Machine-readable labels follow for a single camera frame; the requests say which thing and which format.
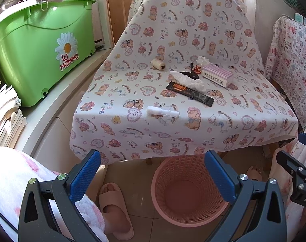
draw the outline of basket bottom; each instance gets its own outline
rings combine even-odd
[[[188,180],[180,180],[169,184],[165,189],[165,203],[177,215],[194,212],[201,203],[198,187]]]

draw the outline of metal screw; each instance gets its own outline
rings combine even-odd
[[[240,179],[243,180],[243,181],[248,180],[248,176],[247,176],[246,174],[241,174],[239,177],[240,177]]]
[[[271,184],[276,184],[277,183],[277,181],[276,181],[276,179],[274,179],[274,178],[271,178],[270,180],[269,180],[269,183],[271,183]]]
[[[59,179],[59,180],[65,179],[65,174],[60,174],[60,175],[58,176],[58,179]]]
[[[29,180],[29,184],[34,184],[36,182],[36,179],[35,178],[31,178],[30,180]]]

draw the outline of yellow flower center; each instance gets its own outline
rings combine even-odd
[[[66,43],[65,46],[64,46],[64,50],[65,50],[65,53],[70,53],[70,51],[71,51],[71,44],[70,43]]]

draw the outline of daisy sticker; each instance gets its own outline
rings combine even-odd
[[[57,39],[58,47],[55,52],[58,53],[57,60],[60,60],[60,70],[66,69],[70,64],[79,59],[78,41],[73,33],[61,33],[61,37]]]

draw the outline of white bottle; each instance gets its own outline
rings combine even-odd
[[[165,115],[165,116],[170,116],[170,117],[175,117],[175,118],[178,118],[180,116],[180,112],[164,110],[162,108],[151,106],[151,105],[147,107],[146,112],[149,115]]]

